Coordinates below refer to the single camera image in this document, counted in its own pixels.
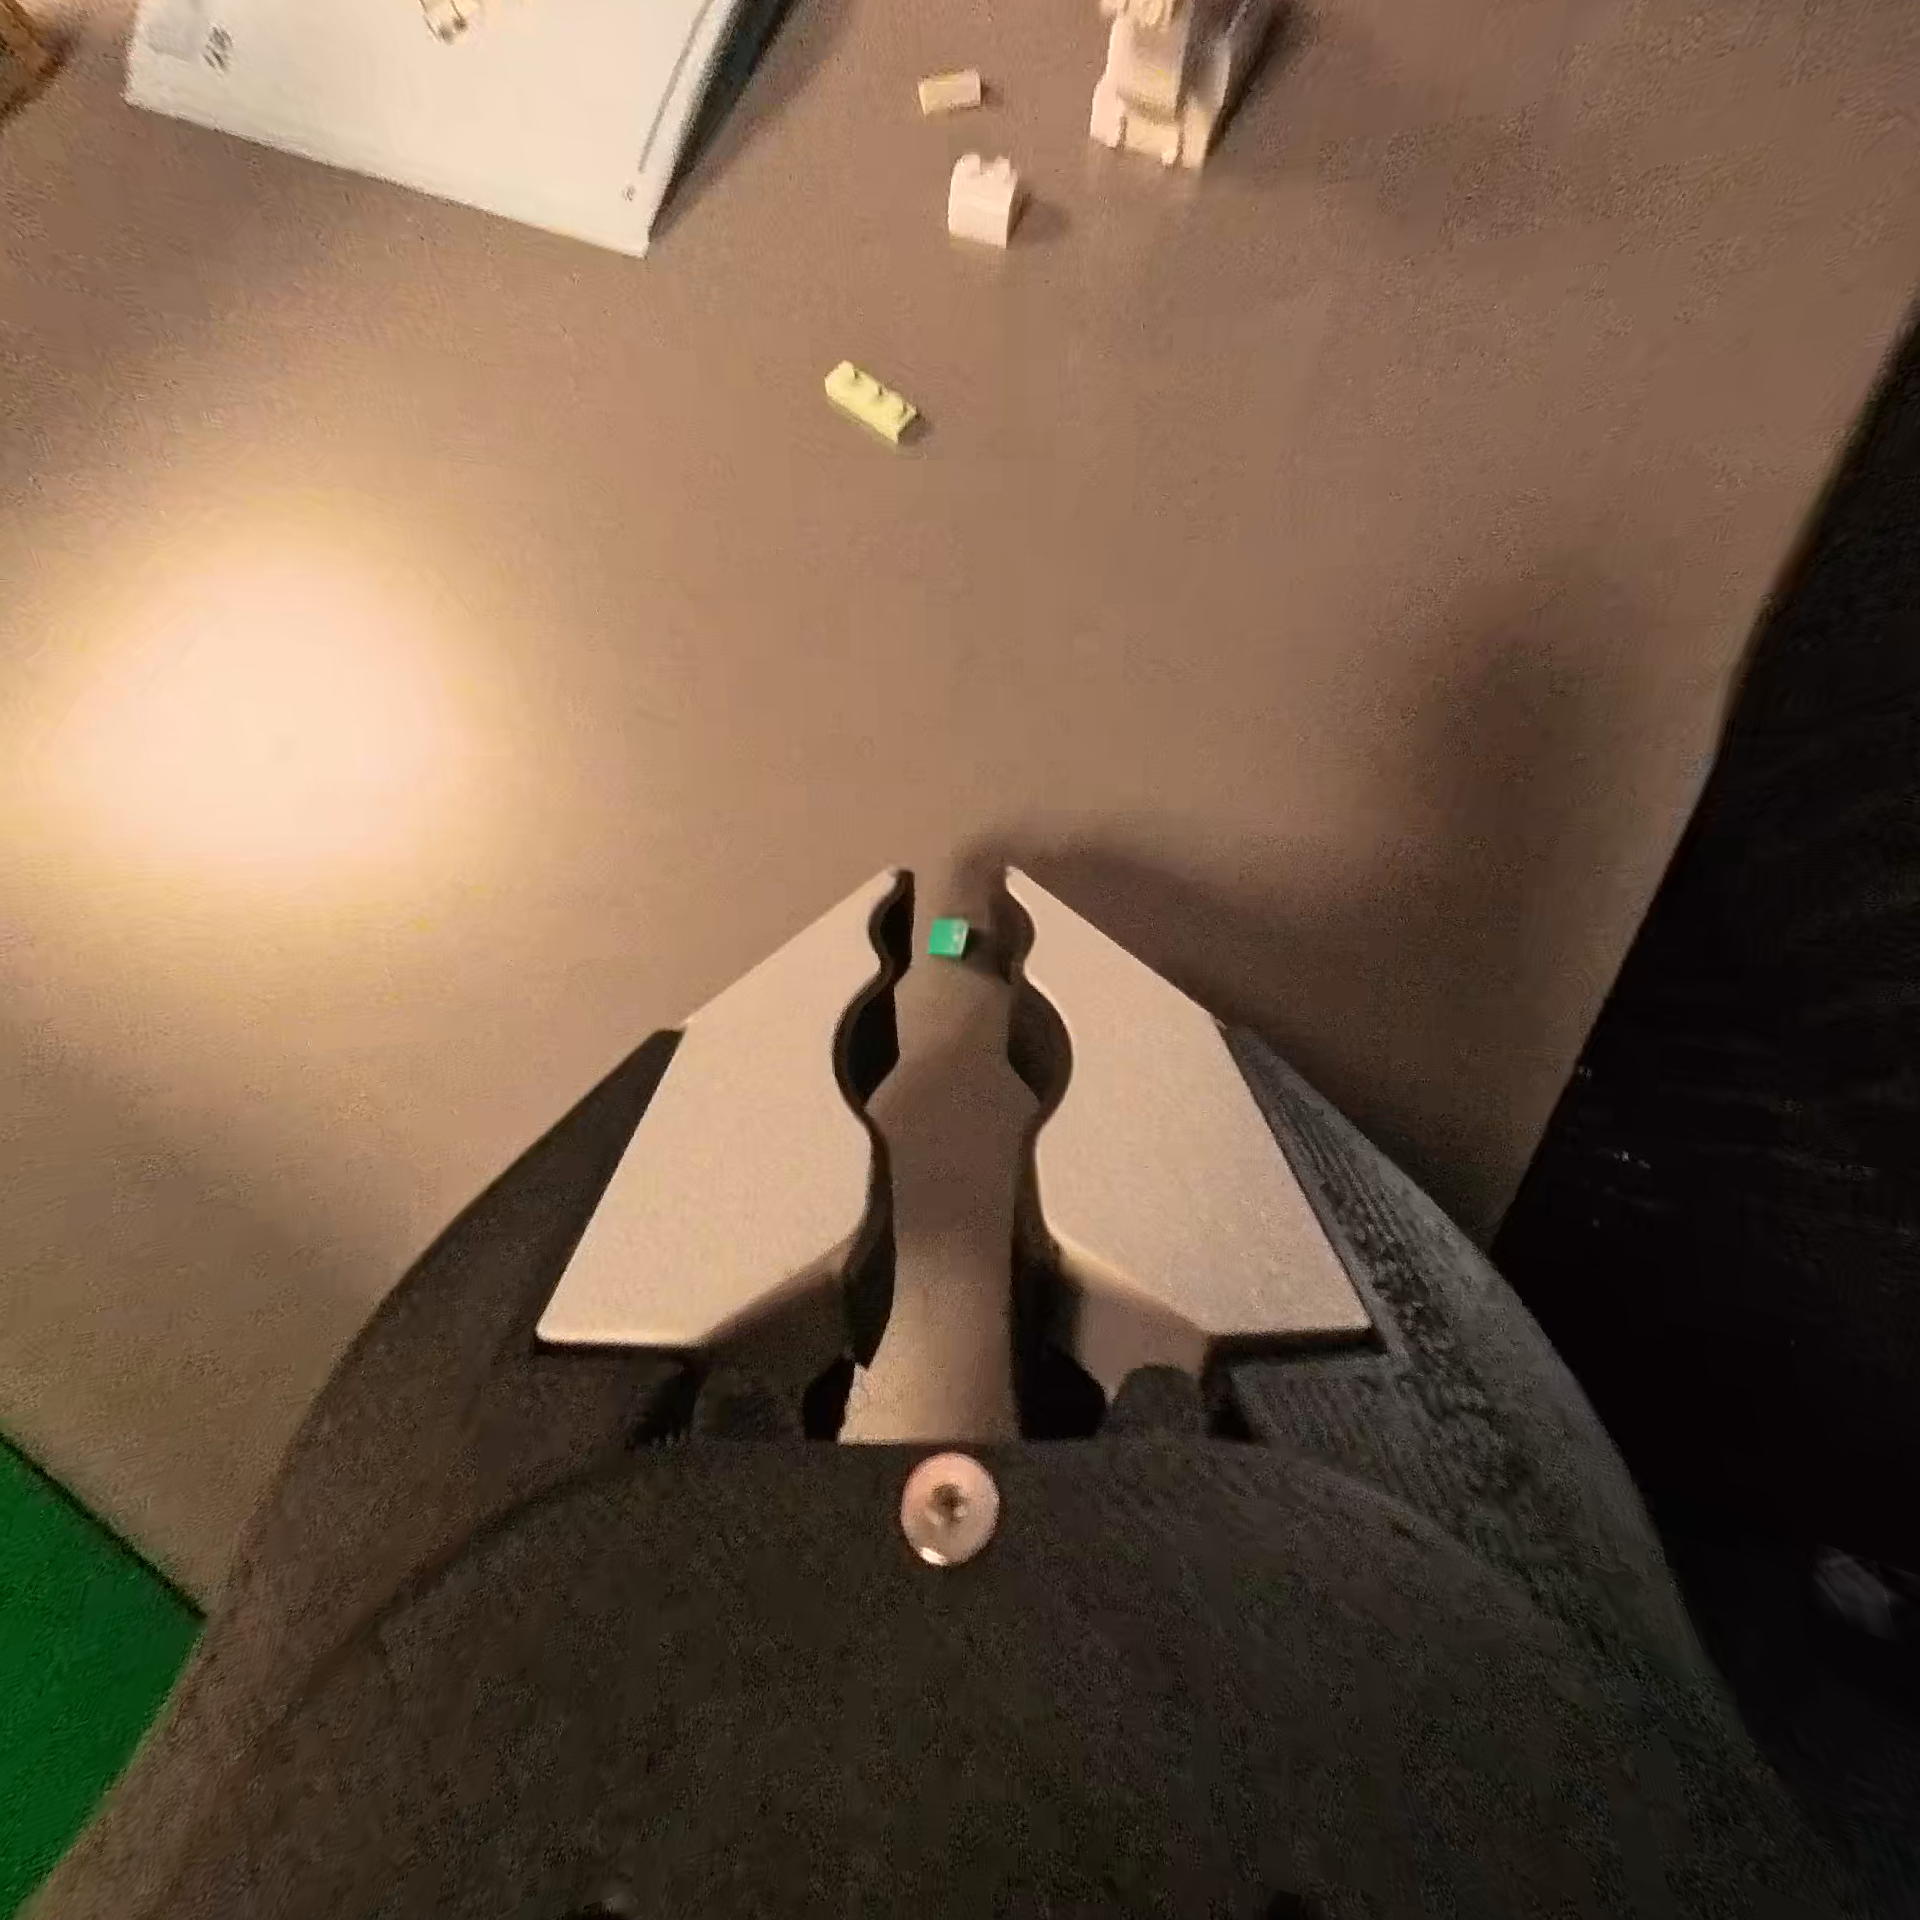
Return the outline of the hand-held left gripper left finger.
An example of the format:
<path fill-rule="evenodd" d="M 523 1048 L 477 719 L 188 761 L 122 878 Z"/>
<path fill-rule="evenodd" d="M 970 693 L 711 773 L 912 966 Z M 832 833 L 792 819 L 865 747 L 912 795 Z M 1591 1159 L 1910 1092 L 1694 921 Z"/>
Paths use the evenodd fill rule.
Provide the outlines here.
<path fill-rule="evenodd" d="M 915 878 L 882 868 L 704 1000 L 540 1321 L 551 1350 L 870 1368 L 893 1312 L 893 1166 L 870 1097 Z"/>

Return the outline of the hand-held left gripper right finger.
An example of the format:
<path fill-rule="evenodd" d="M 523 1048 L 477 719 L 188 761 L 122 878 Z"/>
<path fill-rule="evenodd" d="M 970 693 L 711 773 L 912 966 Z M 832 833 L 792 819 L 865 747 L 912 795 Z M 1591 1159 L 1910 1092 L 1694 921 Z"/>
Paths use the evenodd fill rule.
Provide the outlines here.
<path fill-rule="evenodd" d="M 1031 1097 L 1022 1342 L 1100 1389 L 1372 1350 L 1372 1304 L 1226 1027 L 1015 862 L 1002 980 L 1002 1057 Z"/>

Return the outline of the pale green lego plate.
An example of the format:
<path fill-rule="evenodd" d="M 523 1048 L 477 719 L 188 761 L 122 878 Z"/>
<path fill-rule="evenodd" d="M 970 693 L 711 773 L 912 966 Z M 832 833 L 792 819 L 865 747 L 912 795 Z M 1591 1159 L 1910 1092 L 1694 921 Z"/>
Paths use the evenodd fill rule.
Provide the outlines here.
<path fill-rule="evenodd" d="M 824 371 L 824 394 L 842 419 L 865 425 L 882 445 L 912 445 L 925 429 L 925 407 L 858 359 L 832 359 Z"/>

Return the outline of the white lego brick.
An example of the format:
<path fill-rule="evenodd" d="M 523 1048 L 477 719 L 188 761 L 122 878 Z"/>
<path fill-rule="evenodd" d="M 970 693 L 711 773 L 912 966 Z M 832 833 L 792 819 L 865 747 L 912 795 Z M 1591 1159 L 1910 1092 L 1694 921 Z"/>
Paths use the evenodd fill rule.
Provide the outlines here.
<path fill-rule="evenodd" d="M 1027 182 L 1012 160 L 963 153 L 946 182 L 946 236 L 956 246 L 1012 248 Z"/>

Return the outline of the white and red lego model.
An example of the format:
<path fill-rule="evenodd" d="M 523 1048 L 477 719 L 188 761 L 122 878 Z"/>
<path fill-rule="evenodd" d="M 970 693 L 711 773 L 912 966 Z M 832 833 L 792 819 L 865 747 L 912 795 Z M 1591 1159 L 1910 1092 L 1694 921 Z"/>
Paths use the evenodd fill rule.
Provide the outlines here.
<path fill-rule="evenodd" d="M 1202 170 L 1276 29 L 1276 0 L 1101 0 L 1090 138 Z"/>

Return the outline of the person's black sweater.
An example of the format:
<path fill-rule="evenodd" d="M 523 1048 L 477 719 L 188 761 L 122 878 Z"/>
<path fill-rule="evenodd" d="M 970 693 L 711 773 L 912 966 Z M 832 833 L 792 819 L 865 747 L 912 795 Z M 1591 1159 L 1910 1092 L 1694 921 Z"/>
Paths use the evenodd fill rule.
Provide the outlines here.
<path fill-rule="evenodd" d="M 1748 1725 L 1920 1905 L 1920 329 L 1500 1222 Z"/>

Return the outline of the open instruction booklet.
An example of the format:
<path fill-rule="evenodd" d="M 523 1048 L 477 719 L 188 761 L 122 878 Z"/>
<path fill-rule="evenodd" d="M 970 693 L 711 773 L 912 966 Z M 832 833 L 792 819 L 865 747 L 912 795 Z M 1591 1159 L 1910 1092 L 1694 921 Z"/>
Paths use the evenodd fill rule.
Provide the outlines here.
<path fill-rule="evenodd" d="M 126 103 L 647 254 L 740 0 L 144 0 Z"/>

